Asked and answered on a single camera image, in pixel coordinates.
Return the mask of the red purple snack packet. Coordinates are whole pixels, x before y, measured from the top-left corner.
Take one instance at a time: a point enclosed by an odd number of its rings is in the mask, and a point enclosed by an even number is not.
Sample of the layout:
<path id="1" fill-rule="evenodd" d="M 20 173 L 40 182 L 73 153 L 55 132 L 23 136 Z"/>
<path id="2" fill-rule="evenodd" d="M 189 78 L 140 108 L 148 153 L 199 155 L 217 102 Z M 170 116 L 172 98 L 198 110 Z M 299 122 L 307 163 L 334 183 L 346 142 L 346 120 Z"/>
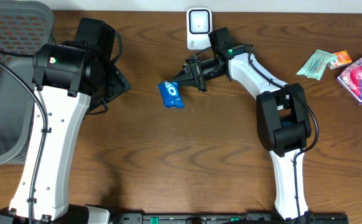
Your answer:
<path id="1" fill-rule="evenodd" d="M 347 66 L 336 80 L 359 105 L 362 105 L 362 57 Z"/>

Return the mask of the small orange tissue pack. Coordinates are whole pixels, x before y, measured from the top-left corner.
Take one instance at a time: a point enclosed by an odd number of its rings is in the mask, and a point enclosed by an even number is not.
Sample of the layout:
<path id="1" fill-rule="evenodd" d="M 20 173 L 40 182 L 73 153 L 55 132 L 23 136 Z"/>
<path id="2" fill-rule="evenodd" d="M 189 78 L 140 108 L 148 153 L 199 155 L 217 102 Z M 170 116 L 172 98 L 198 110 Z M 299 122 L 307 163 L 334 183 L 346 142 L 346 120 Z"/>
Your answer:
<path id="1" fill-rule="evenodd" d="M 328 67 L 333 70 L 339 67 L 345 67 L 352 63 L 352 59 L 346 50 L 333 53 L 336 59 L 328 63 Z"/>

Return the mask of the blue Oreo cookie pack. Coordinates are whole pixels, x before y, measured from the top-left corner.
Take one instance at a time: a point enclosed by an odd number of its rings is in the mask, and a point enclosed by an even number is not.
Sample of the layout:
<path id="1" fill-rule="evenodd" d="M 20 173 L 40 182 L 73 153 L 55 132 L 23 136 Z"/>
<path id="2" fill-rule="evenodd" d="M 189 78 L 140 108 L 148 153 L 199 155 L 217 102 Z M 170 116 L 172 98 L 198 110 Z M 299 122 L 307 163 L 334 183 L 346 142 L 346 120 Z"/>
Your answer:
<path id="1" fill-rule="evenodd" d="M 158 84 L 163 104 L 166 108 L 184 108 L 185 104 L 179 93 L 177 82 L 164 81 Z"/>

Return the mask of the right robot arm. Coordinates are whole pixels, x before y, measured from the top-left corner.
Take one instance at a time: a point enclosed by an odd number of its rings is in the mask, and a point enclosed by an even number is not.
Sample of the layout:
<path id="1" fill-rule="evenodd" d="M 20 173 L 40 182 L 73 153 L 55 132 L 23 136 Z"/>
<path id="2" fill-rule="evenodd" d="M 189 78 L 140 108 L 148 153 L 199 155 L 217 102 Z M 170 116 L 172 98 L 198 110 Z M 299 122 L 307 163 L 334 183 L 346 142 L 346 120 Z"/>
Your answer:
<path id="1" fill-rule="evenodd" d="M 256 101 L 259 141 L 270 153 L 274 168 L 276 223 L 306 223 L 309 208 L 304 195 L 303 161 L 307 139 L 318 131 L 303 87 L 288 84 L 266 70 L 254 55 L 255 47 L 232 41 L 227 28 L 208 33 L 213 58 L 186 58 L 183 69 L 158 87 L 168 108 L 183 108 L 179 87 L 207 90 L 207 81 L 220 76 L 240 83 Z"/>

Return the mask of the teal wet wipes pack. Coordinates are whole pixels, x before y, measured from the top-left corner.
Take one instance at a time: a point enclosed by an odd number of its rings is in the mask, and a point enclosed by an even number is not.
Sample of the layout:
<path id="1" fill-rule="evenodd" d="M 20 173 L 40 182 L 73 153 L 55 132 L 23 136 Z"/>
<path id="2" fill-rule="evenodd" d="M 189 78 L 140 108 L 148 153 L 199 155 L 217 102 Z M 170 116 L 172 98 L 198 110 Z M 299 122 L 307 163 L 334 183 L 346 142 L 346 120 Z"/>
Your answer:
<path id="1" fill-rule="evenodd" d="M 297 72 L 297 75 L 303 75 L 307 78 L 321 80 L 328 63 L 337 59 L 335 54 L 323 50 L 316 50 L 306 61 L 303 67 Z"/>

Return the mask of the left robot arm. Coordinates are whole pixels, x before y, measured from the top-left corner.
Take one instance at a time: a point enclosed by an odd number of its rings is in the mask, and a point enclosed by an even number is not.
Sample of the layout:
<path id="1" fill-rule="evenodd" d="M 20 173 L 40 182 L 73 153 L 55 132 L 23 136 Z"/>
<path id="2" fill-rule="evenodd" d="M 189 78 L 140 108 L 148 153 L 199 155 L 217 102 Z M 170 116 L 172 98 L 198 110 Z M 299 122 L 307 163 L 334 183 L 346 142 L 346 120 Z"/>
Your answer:
<path id="1" fill-rule="evenodd" d="M 114 223 L 97 205 L 72 205 L 68 184 L 81 122 L 130 89 L 116 67 L 121 36 L 107 23 L 84 17 L 73 40 L 44 44 L 34 54 L 34 112 L 19 186 L 0 223 Z"/>

